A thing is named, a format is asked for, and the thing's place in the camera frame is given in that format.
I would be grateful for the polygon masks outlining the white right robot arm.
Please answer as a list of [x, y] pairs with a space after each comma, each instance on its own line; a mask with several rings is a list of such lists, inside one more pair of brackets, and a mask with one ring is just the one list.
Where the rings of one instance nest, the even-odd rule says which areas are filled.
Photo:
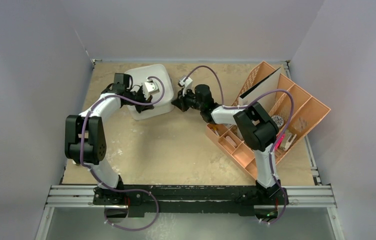
[[225, 106], [215, 102], [210, 87], [199, 84], [194, 90], [180, 90], [171, 103], [182, 112], [195, 109], [208, 124], [228, 124], [237, 126], [244, 143], [253, 150], [257, 167], [258, 200], [264, 204], [276, 198], [282, 191], [279, 176], [276, 173], [275, 143], [279, 140], [279, 127], [259, 100], [274, 93], [263, 93], [248, 105]]

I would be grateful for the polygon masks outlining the grey medicine case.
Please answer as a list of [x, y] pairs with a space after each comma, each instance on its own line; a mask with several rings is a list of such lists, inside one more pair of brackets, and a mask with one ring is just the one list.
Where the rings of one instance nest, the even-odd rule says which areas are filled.
[[162, 64], [153, 64], [127, 70], [125, 74], [132, 77], [134, 91], [141, 90], [141, 99], [151, 97], [154, 105], [128, 105], [127, 108], [134, 120], [140, 121], [166, 114], [174, 109], [171, 101], [174, 90], [171, 78]]

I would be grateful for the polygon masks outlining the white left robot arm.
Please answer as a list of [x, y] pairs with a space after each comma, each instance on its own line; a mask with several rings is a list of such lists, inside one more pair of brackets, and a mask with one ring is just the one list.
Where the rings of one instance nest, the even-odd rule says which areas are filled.
[[133, 77], [116, 73], [114, 80], [100, 94], [87, 110], [65, 119], [64, 153], [67, 159], [87, 169], [105, 197], [114, 205], [125, 199], [125, 189], [118, 175], [105, 159], [107, 141], [104, 123], [122, 106], [134, 106], [139, 112], [154, 109], [166, 93], [164, 82], [156, 76], [146, 80], [133, 90]]

